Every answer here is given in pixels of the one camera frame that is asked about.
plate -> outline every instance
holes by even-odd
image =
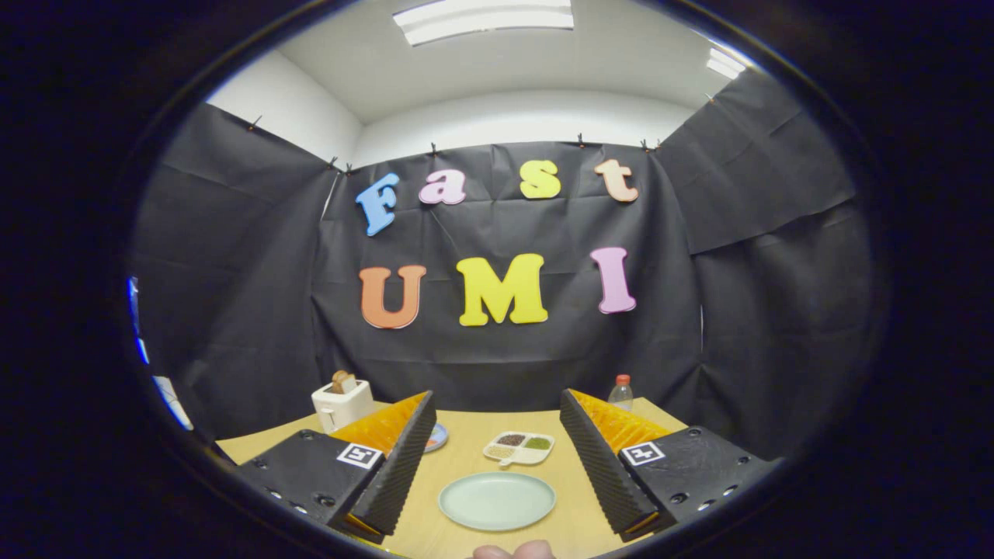
[[[516,530],[544,518],[556,506],[556,492],[537,477],[510,471],[475,473],[453,481],[438,494],[438,508],[467,528]]]
[[[430,453],[441,448],[448,441],[448,430],[441,423],[436,423],[428,436],[428,442],[424,445],[424,451]]]

pink letter i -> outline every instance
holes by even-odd
[[[628,294],[628,284],[624,278],[621,261],[628,256],[621,247],[607,247],[590,253],[590,257],[600,266],[600,283],[604,289],[604,300],[600,302],[600,312],[611,314],[635,308],[635,299]]]

black curtain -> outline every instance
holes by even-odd
[[[155,169],[134,237],[142,335],[209,438],[313,413],[310,277],[336,172],[202,104]]]
[[[686,222],[701,365],[661,405],[772,458],[860,381],[874,273],[847,168],[810,114],[747,71],[658,151]]]
[[[379,400],[431,389],[440,409],[472,411],[554,409],[567,387],[605,398],[625,373],[636,396],[771,458],[859,380],[873,256],[853,170],[759,73],[648,151],[487,145],[346,175],[247,128],[200,107],[152,179],[136,238],[152,366],[219,438],[312,413],[310,392],[337,369]],[[608,159],[631,169],[633,202],[594,172]],[[555,197],[526,199],[530,160],[555,162]],[[465,200],[418,199],[441,169],[465,173]],[[395,221],[370,237],[356,197],[389,173]],[[598,309],[589,254],[605,247],[627,251],[631,311]],[[483,258],[502,278],[525,253],[545,260],[548,320],[462,326],[456,264]],[[359,271],[391,270],[385,308],[396,310],[409,265],[426,268],[416,320],[367,323]]]
[[[611,198],[593,167],[617,159],[631,169],[638,198]],[[519,169],[551,160],[562,191],[526,199]],[[439,169],[465,173],[466,198],[425,205],[418,191]],[[356,196],[388,173],[400,178],[393,224],[373,237]],[[590,252],[624,248],[631,312],[603,314],[601,281]],[[492,319],[459,323],[463,276],[456,264],[486,259],[503,278],[520,254],[541,255],[542,323]],[[422,265],[417,319],[379,329],[360,311],[359,271],[384,267],[386,309],[402,304],[401,266]],[[555,409],[572,387],[607,397],[619,373],[637,395],[659,399],[697,364],[700,305],[673,190],[658,160],[636,147],[537,142],[445,150],[359,169],[335,189],[321,222],[313,284],[324,374],[336,368],[370,380],[374,395],[397,400],[435,391],[439,409]]]

human hand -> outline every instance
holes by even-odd
[[[514,555],[496,545],[481,545],[473,550],[472,559],[556,559],[549,542],[544,539],[532,540],[518,546]]]

yellow letter m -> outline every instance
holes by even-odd
[[[494,274],[486,259],[474,258],[459,261],[455,268],[462,272],[466,283],[466,311],[459,317],[463,326],[482,326],[487,323],[483,303],[500,324],[514,299],[511,321],[515,324],[545,322],[549,313],[542,308],[542,291],[539,289],[539,269],[545,263],[539,255],[518,255],[511,261],[504,280]]]

